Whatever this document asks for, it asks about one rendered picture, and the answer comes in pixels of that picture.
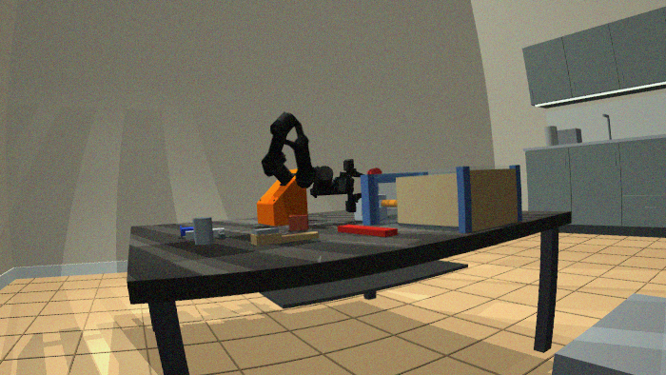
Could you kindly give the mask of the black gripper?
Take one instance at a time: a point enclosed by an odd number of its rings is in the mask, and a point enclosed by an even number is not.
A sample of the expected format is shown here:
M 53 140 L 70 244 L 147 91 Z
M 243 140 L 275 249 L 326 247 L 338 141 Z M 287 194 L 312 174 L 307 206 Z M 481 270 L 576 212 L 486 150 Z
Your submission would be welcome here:
M 346 159 L 343 161 L 343 170 L 346 170 L 346 172 L 350 172 L 350 178 L 352 177 L 361 177 L 361 175 L 365 175 L 362 173 L 359 173 L 355 168 L 354 168 L 354 160 L 353 159 Z M 331 195 L 337 195 L 337 194 L 347 194 L 348 201 L 345 201 L 345 207 L 347 212 L 356 212 L 356 203 L 358 203 L 358 200 L 362 198 L 361 193 L 356 193 L 353 194 L 353 192 L 339 192 L 335 190 L 335 187 L 338 186 L 338 181 L 335 181 L 335 179 L 332 179 L 331 182 Z

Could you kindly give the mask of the red flat bar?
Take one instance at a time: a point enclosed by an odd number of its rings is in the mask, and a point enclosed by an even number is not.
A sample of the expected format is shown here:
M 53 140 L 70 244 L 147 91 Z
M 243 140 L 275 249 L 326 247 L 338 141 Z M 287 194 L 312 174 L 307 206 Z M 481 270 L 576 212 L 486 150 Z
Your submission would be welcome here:
M 340 226 L 338 232 L 343 233 L 359 233 L 373 236 L 389 237 L 398 235 L 396 228 L 389 227 L 359 227 L 359 226 Z

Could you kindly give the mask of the dark grey flat shelf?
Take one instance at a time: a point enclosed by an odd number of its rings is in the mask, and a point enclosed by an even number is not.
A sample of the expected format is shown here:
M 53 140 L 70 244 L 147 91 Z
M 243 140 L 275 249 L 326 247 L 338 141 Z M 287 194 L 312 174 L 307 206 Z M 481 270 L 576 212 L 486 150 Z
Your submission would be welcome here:
M 308 306 L 412 284 L 464 268 L 468 268 L 468 264 L 436 260 L 339 282 L 265 291 L 260 294 L 282 308 Z

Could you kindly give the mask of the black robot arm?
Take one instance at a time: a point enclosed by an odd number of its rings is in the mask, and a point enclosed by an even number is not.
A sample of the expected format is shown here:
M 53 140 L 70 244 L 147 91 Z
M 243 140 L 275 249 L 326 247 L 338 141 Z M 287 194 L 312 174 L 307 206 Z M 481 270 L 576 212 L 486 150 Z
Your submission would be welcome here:
M 299 137 L 295 142 L 286 140 L 287 133 L 293 127 L 295 127 Z M 333 170 L 327 166 L 312 167 L 308 149 L 309 141 L 304 136 L 301 122 L 293 114 L 285 112 L 270 126 L 270 133 L 273 134 L 272 142 L 267 155 L 262 161 L 264 174 L 268 177 L 274 175 L 281 182 L 280 186 L 285 186 L 294 176 L 300 188 L 309 188 L 314 183 L 310 194 L 315 198 L 321 195 L 331 195 Z M 296 173 L 291 173 L 284 164 L 287 160 L 285 158 L 286 154 L 282 153 L 284 145 L 291 146 L 294 150 L 297 164 Z M 354 178 L 350 178 L 350 172 L 340 172 L 340 177 L 335 177 L 335 181 L 338 181 L 335 190 L 339 192 L 354 191 Z

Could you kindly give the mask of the grey cylinder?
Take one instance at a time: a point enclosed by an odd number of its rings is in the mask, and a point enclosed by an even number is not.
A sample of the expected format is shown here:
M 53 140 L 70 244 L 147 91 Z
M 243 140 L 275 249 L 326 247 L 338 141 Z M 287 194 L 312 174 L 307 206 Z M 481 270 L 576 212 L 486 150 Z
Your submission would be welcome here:
M 214 244 L 211 217 L 192 218 L 195 245 Z

